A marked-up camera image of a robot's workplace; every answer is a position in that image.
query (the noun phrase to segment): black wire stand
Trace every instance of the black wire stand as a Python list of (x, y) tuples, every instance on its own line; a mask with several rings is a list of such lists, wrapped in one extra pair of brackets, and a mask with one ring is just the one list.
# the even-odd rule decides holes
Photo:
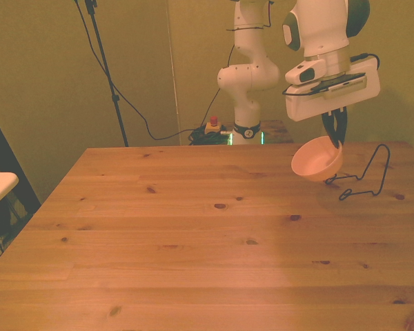
[(339, 196), (339, 200), (340, 200), (340, 201), (343, 201), (343, 200), (345, 200), (346, 198), (348, 198), (348, 197), (350, 197), (350, 196), (352, 196), (352, 195), (359, 195), (359, 194), (371, 193), (374, 197), (376, 197), (377, 195), (379, 195), (379, 194), (380, 194), (380, 192), (382, 191), (382, 188), (384, 187), (384, 183), (385, 183), (385, 176), (386, 176), (386, 171), (388, 170), (388, 167), (389, 167), (389, 160), (390, 160), (390, 158), (391, 158), (391, 151), (390, 151), (389, 147), (388, 147), (387, 145), (385, 145), (384, 143), (381, 143), (381, 144), (379, 144), (379, 145), (376, 147), (376, 149), (375, 149), (375, 151), (374, 151), (374, 154), (373, 154), (373, 156), (371, 157), (370, 161), (368, 162), (368, 165), (366, 166), (365, 171), (364, 171), (364, 173), (363, 173), (363, 175), (362, 175), (361, 177), (358, 177), (358, 176), (357, 176), (357, 175), (355, 175), (355, 174), (354, 174), (354, 175), (351, 175), (351, 176), (338, 177), (338, 176), (337, 176), (337, 174), (335, 174), (335, 175), (334, 175), (334, 177), (328, 178), (328, 179), (325, 181), (325, 184), (326, 184), (326, 185), (330, 185), (330, 184), (332, 184), (334, 181), (336, 181), (336, 180), (338, 180), (338, 179), (345, 179), (345, 178), (352, 178), (352, 177), (355, 177), (358, 181), (361, 181), (361, 180), (365, 177), (365, 174), (366, 174), (366, 172), (368, 171), (368, 169), (370, 168), (370, 165), (371, 165), (371, 163), (373, 162), (373, 159), (375, 158), (375, 155), (377, 154), (377, 151), (378, 151), (381, 147), (386, 148), (386, 150), (387, 150), (387, 152), (388, 152), (388, 159), (386, 160), (385, 170), (384, 170), (384, 175), (383, 175), (383, 177), (382, 177), (382, 183), (380, 184), (380, 189), (379, 189), (377, 192), (374, 192), (374, 191), (372, 191), (372, 190), (369, 190), (369, 191), (362, 191), (362, 192), (354, 192), (354, 193), (353, 193), (353, 190), (351, 190), (351, 189), (349, 188), (349, 189), (345, 190), (345, 191), (344, 191), (344, 192), (343, 192), (343, 193)]

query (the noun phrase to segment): red button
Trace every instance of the red button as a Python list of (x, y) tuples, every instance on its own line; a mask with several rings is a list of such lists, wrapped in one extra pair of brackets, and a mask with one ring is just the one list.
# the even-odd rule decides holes
[(211, 126), (217, 126), (218, 125), (218, 118), (216, 116), (212, 116), (210, 118), (210, 124), (211, 124)]

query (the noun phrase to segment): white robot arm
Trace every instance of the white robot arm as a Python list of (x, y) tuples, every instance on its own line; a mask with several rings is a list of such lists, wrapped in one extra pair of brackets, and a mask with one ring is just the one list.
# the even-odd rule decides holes
[(368, 0), (297, 0), (283, 29), (288, 47), (305, 61), (286, 73), (288, 116), (300, 121), (379, 94), (377, 59), (351, 63), (348, 38), (363, 28)]
[(250, 62), (222, 68), (217, 80), (235, 106), (233, 143), (260, 143), (260, 106), (256, 100), (248, 98), (248, 93), (275, 87), (279, 81), (279, 69), (268, 58), (262, 36), (267, 0), (233, 1), (236, 1), (235, 49)]

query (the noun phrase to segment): wood grain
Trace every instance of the wood grain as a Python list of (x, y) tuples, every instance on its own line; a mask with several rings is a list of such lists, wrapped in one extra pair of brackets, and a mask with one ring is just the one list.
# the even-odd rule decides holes
[[(414, 331), (414, 149), (363, 181), (298, 144), (89, 149), (0, 258), (1, 330)], [(362, 174), (376, 143), (346, 143)]]

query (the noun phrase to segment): bowl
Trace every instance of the bowl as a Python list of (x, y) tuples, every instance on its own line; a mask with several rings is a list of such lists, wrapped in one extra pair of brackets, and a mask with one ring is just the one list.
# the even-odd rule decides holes
[(329, 136), (323, 136), (309, 141), (296, 152), (291, 169), (309, 181), (325, 181), (339, 171), (342, 162), (342, 143), (336, 148)]

